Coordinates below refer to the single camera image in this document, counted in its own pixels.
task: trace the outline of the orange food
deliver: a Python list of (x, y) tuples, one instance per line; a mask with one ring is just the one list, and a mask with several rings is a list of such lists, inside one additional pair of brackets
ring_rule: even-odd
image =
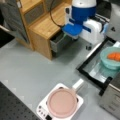
[(110, 59), (110, 60), (115, 60), (115, 61), (120, 62), (120, 52), (110, 53), (110, 54), (108, 54), (107, 58)]

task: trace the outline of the gray table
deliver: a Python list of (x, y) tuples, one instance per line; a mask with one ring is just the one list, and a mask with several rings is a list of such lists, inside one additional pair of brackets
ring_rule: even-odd
[(13, 40), (0, 49), (0, 80), (36, 114), (38, 103), (56, 84), (71, 87), (82, 77), (85, 85), (78, 94), (84, 98), (84, 106), (73, 119), (116, 120), (99, 107), (99, 90), (75, 70), (89, 53), (85, 46), (85, 41), (74, 42), (50, 61)]

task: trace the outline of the hot plate control knob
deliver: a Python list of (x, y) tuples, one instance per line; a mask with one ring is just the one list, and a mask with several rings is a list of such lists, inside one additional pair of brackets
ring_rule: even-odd
[(47, 115), (46, 120), (52, 120), (52, 117), (50, 115)]

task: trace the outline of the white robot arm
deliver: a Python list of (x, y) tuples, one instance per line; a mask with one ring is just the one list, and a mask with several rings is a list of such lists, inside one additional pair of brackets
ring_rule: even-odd
[(90, 17), (96, 14), (96, 0), (73, 0), (66, 8), (63, 31), (74, 39), (83, 38), (91, 44), (104, 40), (103, 25)]

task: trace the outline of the electrical cable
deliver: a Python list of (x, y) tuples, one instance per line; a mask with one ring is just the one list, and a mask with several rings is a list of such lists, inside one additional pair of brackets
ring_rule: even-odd
[(52, 6), (53, 6), (53, 3), (54, 3), (54, 0), (52, 0), (52, 2), (51, 2), (51, 5), (50, 5), (50, 17), (51, 17), (51, 20), (52, 20), (52, 22), (55, 24), (55, 25), (57, 25), (58, 27), (60, 27), (61, 29), (62, 29), (62, 25), (58, 25), (55, 21), (54, 21), (54, 19), (53, 19), (53, 17), (52, 17)]

